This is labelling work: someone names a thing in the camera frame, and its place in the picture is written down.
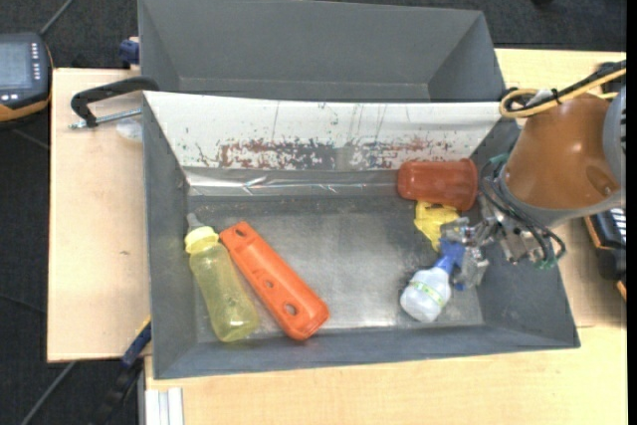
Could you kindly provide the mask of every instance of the rust stain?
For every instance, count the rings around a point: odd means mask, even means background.
[[[413,135],[393,142],[356,142],[335,147],[328,141],[293,138],[270,141],[263,138],[222,143],[216,158],[221,168],[252,168],[261,170],[373,170],[395,169],[406,159],[445,159],[453,151],[447,140],[432,140]],[[200,160],[210,166],[208,158]]]

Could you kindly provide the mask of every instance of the yellow plastic bottle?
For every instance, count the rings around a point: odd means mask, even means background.
[[[212,329],[221,341],[246,337],[259,326],[259,314],[246,294],[226,247],[211,228],[188,215],[185,237],[189,265],[203,295]]]

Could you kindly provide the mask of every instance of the electronic device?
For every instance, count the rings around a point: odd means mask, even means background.
[[[626,300],[626,208],[615,207],[584,218],[597,252],[597,268],[602,278],[617,283]]]
[[[49,53],[42,38],[0,34],[0,125],[45,108],[50,90]]]

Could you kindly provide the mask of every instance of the bottle cap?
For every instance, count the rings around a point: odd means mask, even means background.
[[[194,245],[201,241],[206,241],[207,243],[217,243],[219,241],[219,235],[214,231],[212,227],[198,227],[192,231],[190,231],[184,242],[186,244],[186,252],[192,255],[192,250]]]

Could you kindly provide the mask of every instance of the yellow object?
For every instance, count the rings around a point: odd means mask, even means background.
[[[584,83],[585,81],[582,81],[581,83],[582,85],[580,87],[577,87],[576,89],[574,89],[575,86],[568,88],[568,91],[563,94],[560,94],[558,99],[554,99],[552,101],[545,102],[537,106],[531,106],[529,108],[523,108],[520,110],[511,110],[507,108],[507,105],[514,98],[519,98],[525,95],[533,95],[537,93],[537,89],[516,89],[508,93],[500,101],[500,114],[502,115],[502,117],[507,117],[507,118],[529,117],[541,111],[545,111],[549,108],[560,105],[567,100],[572,100],[573,98],[577,98],[578,96],[586,93],[587,91],[590,91],[591,89],[594,89],[598,86],[601,86],[615,79],[618,79],[619,77],[622,77],[623,75],[626,75],[626,68],[622,68],[620,70],[609,73],[601,78],[592,80],[587,83]]]
[[[249,335],[259,326],[259,314],[217,233],[211,227],[198,227],[184,242],[217,337],[227,342]]]
[[[205,241],[206,243],[214,244],[219,241],[219,235],[214,231],[212,227],[199,227],[197,229],[191,230],[184,239],[186,245],[186,252],[190,255],[193,252],[198,252],[196,249],[196,244]]]
[[[433,206],[429,202],[416,204],[414,225],[431,241],[436,252],[440,251],[440,226],[460,218],[458,210],[450,206]]]

